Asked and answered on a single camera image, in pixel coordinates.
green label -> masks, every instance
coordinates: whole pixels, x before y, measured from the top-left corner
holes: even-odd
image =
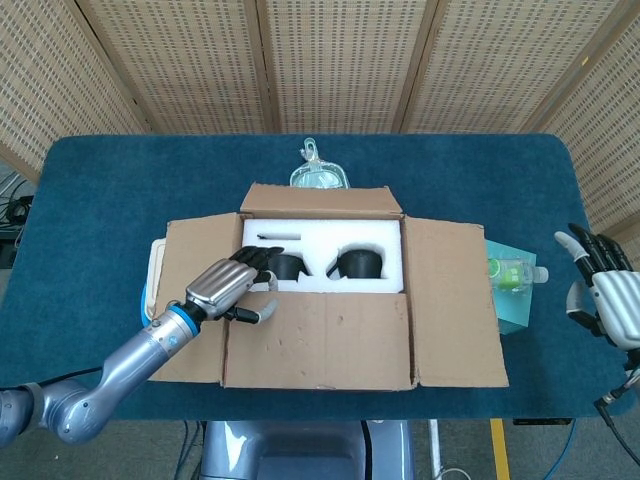
[[[521,265],[512,266],[501,272],[498,288],[511,290],[522,285],[524,280],[524,269]]]

yellow line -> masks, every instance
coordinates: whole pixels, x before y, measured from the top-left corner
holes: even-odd
[[[504,441],[504,425],[501,418],[491,419],[491,441],[493,442],[493,457],[496,461],[496,478],[497,480],[509,480],[507,446]]]

perforated panel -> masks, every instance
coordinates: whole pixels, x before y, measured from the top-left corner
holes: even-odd
[[[40,171],[62,136],[145,130],[62,1],[2,1],[0,31],[0,144],[19,161]]]
[[[591,227],[640,213],[640,17],[545,130],[569,147]]]
[[[627,240],[621,244],[621,247],[627,254],[633,268],[640,270],[640,237]]]
[[[161,131],[264,131],[241,1],[80,5]]]
[[[408,131],[518,131],[615,4],[452,0]]]
[[[271,0],[285,132],[389,132],[426,0]]]

box flap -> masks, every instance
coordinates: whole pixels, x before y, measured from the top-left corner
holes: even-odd
[[[185,288],[210,265],[228,258],[239,244],[242,222],[228,213],[169,223],[156,301],[156,315],[172,300],[183,301]],[[202,331],[151,380],[214,383],[222,378],[226,322],[205,322]]]
[[[405,217],[416,380],[505,387],[484,229]]]
[[[399,218],[402,214],[389,187],[323,190],[257,183],[249,189],[241,210],[256,217],[289,218],[310,218],[316,213],[339,213],[342,218]]]
[[[408,390],[404,294],[271,292],[240,305],[278,309],[260,325],[231,322],[225,387]]]

clear plastic container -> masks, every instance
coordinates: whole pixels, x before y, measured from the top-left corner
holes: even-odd
[[[306,163],[291,174],[289,184],[292,187],[349,188],[349,180],[342,167],[322,160],[313,138],[305,139],[300,154]]]
[[[525,292],[534,283],[546,283],[549,271],[521,259],[489,259],[491,286],[513,293]]]

